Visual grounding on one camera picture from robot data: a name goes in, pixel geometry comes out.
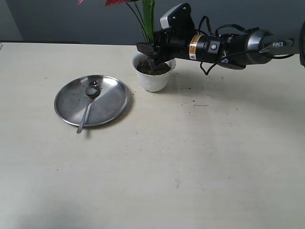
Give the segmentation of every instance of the red flower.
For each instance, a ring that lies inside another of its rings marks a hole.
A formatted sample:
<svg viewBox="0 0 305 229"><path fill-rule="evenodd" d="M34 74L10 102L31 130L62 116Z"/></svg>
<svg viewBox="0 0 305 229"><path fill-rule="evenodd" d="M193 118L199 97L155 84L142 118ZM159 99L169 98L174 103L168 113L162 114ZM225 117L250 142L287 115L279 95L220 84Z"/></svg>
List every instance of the red flower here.
<svg viewBox="0 0 305 229"><path fill-rule="evenodd" d="M78 0L78 4L81 4L84 0ZM111 6L115 4L120 4L128 1L133 1L133 0L106 0L105 6Z"/></svg>

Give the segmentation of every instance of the potted plant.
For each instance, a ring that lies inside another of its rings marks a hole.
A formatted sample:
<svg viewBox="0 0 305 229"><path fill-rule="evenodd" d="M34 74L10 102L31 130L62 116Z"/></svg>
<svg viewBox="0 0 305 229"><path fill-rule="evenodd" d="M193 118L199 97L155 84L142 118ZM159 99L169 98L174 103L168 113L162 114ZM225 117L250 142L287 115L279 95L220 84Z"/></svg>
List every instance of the potted plant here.
<svg viewBox="0 0 305 229"><path fill-rule="evenodd" d="M136 16L145 42L154 42L154 7L155 0L142 0L142 11L139 8L140 1L137 0L106 0L105 6L111 6L119 3L125 3ZM140 85L149 92L157 92L166 87L169 77L174 68L176 61L171 60L161 63L152 70L147 62L147 57L138 52L132 59L132 66L135 69Z"/></svg>

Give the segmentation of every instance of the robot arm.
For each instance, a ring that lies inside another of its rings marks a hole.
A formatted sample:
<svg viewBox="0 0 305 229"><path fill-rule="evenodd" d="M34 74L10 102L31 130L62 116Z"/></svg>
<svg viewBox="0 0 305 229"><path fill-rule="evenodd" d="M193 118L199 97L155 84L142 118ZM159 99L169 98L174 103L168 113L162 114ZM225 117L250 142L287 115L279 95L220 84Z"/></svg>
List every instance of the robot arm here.
<svg viewBox="0 0 305 229"><path fill-rule="evenodd" d="M224 25L212 34L208 23L208 35L195 29L188 3L169 10L160 19L160 23L162 30L155 32L153 43L137 44L138 51L147 55L152 68L159 63L179 58L213 63L212 68L220 65L241 70L250 64L265 64L272 59L283 59L293 54L300 54L301 64L305 64L305 23L301 29L282 35L273 35L270 31L259 28L246 30L238 25ZM218 30L225 27L234 27L244 34L219 34ZM212 68L202 70L208 74Z"/></svg>

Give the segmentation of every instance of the spoon handle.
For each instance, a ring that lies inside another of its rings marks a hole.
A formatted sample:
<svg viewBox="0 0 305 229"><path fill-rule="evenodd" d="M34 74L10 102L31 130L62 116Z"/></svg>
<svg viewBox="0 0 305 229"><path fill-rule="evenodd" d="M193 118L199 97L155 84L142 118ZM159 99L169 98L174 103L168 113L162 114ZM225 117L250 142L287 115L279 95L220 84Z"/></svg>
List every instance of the spoon handle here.
<svg viewBox="0 0 305 229"><path fill-rule="evenodd" d="M91 102L91 98L88 100L88 103L87 103L87 106L85 109L85 113L81 119L81 123L80 123L79 127L77 128L76 133L78 133L78 134L80 134L82 132L82 128L84 127L85 120L86 120L86 114L87 114L87 110L88 110L88 106L89 106L90 102Z"/></svg>

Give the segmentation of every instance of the stainless steel plate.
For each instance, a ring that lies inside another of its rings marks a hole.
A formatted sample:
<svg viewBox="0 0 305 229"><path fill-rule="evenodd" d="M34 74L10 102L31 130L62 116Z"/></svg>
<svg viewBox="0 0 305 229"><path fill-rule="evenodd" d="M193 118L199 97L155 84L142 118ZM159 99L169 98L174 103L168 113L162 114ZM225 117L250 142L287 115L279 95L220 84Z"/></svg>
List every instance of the stainless steel plate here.
<svg viewBox="0 0 305 229"><path fill-rule="evenodd" d="M128 106L130 93L121 81L106 75L89 75L65 85L56 95L54 107L65 122L79 126L88 102L86 87L99 81L101 94L89 106L84 127L102 125L120 116Z"/></svg>

